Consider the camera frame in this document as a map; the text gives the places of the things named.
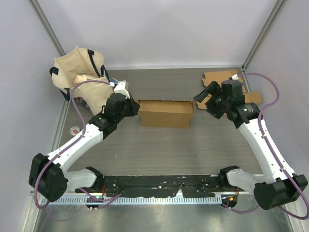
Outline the large brown cardboard box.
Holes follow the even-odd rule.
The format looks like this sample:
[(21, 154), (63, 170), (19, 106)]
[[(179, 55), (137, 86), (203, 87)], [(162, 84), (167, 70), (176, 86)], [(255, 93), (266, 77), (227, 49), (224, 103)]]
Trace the large brown cardboard box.
[(138, 100), (140, 123), (144, 127), (190, 127), (194, 114), (192, 101)]

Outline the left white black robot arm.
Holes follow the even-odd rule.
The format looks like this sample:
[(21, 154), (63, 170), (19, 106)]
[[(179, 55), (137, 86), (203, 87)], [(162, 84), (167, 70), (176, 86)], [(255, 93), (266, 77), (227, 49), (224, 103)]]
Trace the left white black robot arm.
[(48, 155), (39, 153), (33, 158), (29, 184), (49, 202), (79, 188), (99, 192), (103, 186), (100, 171), (86, 167), (70, 172), (69, 168), (87, 150), (113, 133), (125, 117), (137, 115), (139, 108), (132, 96), (113, 93), (103, 106), (103, 112), (93, 116), (80, 133)]

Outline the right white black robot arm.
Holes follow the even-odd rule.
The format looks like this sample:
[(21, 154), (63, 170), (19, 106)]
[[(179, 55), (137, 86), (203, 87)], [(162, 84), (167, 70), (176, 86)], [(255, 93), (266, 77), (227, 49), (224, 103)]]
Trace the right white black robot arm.
[(252, 194), (264, 210), (296, 201), (308, 185), (306, 177), (297, 175), (287, 164), (274, 144), (258, 106), (246, 103), (242, 84), (226, 80), (221, 84), (212, 81), (194, 100), (205, 98), (206, 110), (220, 119), (223, 115), (232, 121), (247, 140), (262, 170), (262, 176), (243, 171), (237, 166), (219, 172), (218, 185), (224, 191), (238, 187)]

